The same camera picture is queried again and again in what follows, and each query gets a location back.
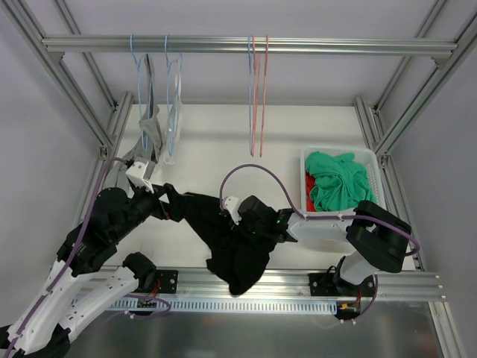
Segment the black tank top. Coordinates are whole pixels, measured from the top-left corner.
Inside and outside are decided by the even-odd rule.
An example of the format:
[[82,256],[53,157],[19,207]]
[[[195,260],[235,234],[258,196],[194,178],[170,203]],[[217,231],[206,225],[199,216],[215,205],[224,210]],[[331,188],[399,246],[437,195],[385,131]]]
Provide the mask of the black tank top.
[[262,277],[277,244],[262,237],[251,242],[234,231],[216,197],[187,192],[183,198],[182,218],[211,251],[206,267],[228,284],[231,295],[244,294]]

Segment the red tank top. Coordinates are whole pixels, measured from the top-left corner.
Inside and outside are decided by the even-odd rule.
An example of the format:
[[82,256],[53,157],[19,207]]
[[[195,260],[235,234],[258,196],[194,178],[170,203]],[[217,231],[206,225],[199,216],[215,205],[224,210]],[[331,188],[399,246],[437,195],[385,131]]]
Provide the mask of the red tank top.
[[308,173],[305,172],[305,184],[306,184],[306,210],[309,212],[315,212],[315,204],[312,200],[310,194],[315,187],[315,179]]

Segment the green shirt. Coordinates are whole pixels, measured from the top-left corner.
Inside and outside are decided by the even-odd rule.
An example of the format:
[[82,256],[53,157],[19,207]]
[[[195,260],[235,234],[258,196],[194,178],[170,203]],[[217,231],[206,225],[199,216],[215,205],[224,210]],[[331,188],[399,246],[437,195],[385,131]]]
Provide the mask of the green shirt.
[[315,151],[305,158],[304,165],[305,172],[315,179],[310,194],[315,212],[348,210],[363,200],[376,202],[367,170],[355,161],[353,153],[332,156]]

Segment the pink wire hanger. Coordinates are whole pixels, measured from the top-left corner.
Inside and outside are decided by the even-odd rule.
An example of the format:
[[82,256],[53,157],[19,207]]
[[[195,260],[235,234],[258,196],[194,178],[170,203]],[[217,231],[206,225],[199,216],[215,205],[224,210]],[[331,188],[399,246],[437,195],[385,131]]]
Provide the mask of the pink wire hanger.
[[265,61],[263,72],[263,88],[262,88],[262,120],[260,129],[260,147],[259,156],[263,156],[265,141],[265,117],[266,117],[266,98],[267,98],[267,81],[268,81],[268,53],[269,53],[269,35],[266,35],[265,43]]

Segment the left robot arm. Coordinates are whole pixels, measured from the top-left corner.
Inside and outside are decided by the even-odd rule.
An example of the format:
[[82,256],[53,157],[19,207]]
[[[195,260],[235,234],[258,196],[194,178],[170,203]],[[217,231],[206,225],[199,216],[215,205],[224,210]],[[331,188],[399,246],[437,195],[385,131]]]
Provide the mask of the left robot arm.
[[101,190],[85,219],[66,237],[34,302],[13,324],[1,328],[7,357],[64,357],[71,344],[100,314],[134,291],[155,282],[156,266],[139,252],[127,255],[105,283],[81,300],[76,296],[117,252],[126,236],[153,216],[173,218],[178,193],[166,183],[136,187],[133,196],[120,188]]

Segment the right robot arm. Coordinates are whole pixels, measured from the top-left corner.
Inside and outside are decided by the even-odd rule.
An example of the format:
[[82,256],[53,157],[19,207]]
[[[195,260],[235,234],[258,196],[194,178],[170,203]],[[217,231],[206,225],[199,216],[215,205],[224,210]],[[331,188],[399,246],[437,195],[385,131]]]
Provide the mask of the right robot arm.
[[372,201],[360,201],[343,213],[315,215],[293,207],[274,210],[254,195],[243,201],[229,197],[224,203],[234,225],[255,241],[349,243],[354,251],[342,257],[325,279],[341,297],[357,295],[360,285],[381,271],[400,273],[408,254],[410,225]]

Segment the black left arm base bracket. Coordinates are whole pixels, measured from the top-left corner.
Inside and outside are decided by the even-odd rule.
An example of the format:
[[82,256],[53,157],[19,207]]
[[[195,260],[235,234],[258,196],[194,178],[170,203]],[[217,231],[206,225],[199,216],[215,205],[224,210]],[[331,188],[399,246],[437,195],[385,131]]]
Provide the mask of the black left arm base bracket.
[[126,256],[122,266],[130,269],[139,280],[135,293],[148,296],[159,294],[175,294],[177,291],[177,270],[159,269],[140,252]]

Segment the black right arm base bracket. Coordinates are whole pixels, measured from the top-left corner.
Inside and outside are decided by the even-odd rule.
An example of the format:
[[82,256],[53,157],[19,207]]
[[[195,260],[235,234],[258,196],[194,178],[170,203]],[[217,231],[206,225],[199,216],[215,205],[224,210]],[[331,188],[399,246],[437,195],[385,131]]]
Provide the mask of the black right arm base bracket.
[[364,279],[355,286],[347,281],[334,281],[335,267],[330,266],[325,272],[312,272],[308,274],[309,291],[312,297],[339,297],[339,298],[372,298],[376,291],[373,275]]

